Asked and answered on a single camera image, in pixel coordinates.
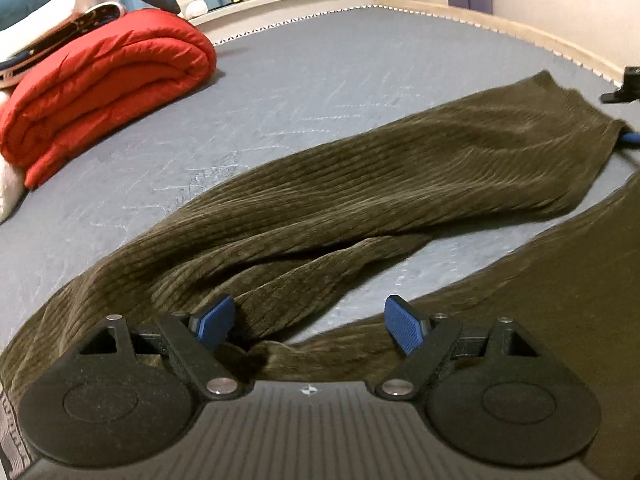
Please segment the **olive corduroy pants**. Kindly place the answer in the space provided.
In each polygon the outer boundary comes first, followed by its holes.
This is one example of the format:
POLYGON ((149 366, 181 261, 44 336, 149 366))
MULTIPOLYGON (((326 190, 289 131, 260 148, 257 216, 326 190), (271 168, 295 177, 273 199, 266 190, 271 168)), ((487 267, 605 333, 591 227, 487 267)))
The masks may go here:
POLYGON ((12 479, 634 479, 639 474, 639 179, 591 207, 632 131, 548 73, 466 96, 231 179, 74 278, 1 357, 12 479), (18 407, 107 315, 134 325, 229 295, 216 359, 241 382, 153 457, 115 468, 39 458, 18 407), (513 318, 596 396, 583 456, 480 462, 375 385, 404 354, 397 295, 486 328, 513 318))

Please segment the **white folded blanket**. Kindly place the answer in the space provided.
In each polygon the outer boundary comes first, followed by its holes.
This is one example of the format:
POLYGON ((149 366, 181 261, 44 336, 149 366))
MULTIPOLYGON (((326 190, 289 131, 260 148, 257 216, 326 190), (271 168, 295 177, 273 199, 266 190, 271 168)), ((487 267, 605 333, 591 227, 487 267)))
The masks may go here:
POLYGON ((5 222, 26 191, 24 171, 1 159, 0 185, 0 222, 5 222))

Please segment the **grey quilted mattress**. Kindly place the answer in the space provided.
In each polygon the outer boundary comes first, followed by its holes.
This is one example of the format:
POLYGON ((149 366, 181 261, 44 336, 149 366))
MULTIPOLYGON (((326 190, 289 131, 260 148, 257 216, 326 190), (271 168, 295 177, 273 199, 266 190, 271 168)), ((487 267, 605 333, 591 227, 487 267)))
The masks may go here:
POLYGON ((61 286, 243 171, 542 70, 597 102, 611 85, 529 42, 382 8, 221 44, 200 91, 135 122, 28 194, 1 227, 1 339, 61 286))

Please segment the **red folded quilt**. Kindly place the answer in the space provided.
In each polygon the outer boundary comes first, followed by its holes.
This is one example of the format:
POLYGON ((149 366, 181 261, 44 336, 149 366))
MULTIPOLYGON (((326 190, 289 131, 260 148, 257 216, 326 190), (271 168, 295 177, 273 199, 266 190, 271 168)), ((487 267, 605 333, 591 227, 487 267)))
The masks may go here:
POLYGON ((175 14, 130 12, 49 55, 1 107, 1 155, 33 190, 122 126, 209 80, 217 55, 175 14))

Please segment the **white pillow on stack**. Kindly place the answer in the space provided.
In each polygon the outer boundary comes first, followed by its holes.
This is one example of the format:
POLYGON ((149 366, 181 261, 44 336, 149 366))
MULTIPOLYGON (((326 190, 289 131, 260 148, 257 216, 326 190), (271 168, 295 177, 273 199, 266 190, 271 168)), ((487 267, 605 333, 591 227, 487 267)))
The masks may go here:
POLYGON ((100 0, 50 0, 1 32, 1 61, 81 18, 100 0))

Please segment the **dark star-pattern folded blanket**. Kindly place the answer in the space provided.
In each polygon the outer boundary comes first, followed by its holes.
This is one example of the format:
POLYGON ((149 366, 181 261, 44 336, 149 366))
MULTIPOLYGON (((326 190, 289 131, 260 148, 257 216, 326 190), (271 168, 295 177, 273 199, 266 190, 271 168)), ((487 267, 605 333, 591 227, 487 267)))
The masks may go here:
POLYGON ((118 2, 105 1, 69 18, 1 62, 1 88, 15 87, 36 64, 52 52, 93 30, 121 18, 126 9, 118 2))

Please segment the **wooden bed frame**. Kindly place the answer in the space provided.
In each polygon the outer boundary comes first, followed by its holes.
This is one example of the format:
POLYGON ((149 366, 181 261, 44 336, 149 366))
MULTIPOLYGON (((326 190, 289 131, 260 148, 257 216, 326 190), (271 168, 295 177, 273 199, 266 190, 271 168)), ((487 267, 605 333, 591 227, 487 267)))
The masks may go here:
POLYGON ((282 25, 318 18, 333 13, 383 9, 394 12, 443 18, 479 29, 490 30, 543 48, 585 70, 622 84, 624 70, 577 44, 536 27, 499 18, 495 15, 453 8, 444 4, 413 0, 250 0, 223 6, 194 18, 191 24, 215 46, 282 25))

